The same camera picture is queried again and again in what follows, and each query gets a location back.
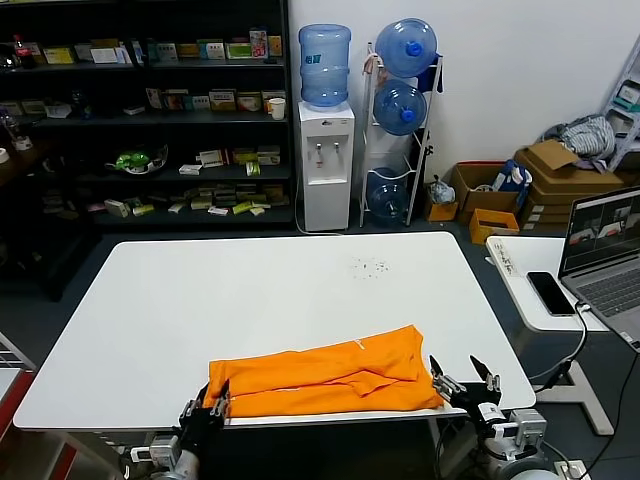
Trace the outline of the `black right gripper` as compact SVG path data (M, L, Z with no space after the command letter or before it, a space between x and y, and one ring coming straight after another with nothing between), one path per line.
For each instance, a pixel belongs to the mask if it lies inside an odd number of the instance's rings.
M448 400L452 407L460 408L469 415L479 415L480 404L499 405L502 397L501 379L474 355L470 355L469 359L482 383L463 383L463 390L460 390L460 384L446 375L435 357L430 355L432 385L438 395Z

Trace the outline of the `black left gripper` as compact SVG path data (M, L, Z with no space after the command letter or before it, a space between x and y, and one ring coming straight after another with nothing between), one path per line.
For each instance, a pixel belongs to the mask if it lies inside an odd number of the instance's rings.
M202 408L208 386L203 386L195 399L189 400L179 417L180 446L189 452L202 452L224 427L230 403L230 380L227 379L213 408Z

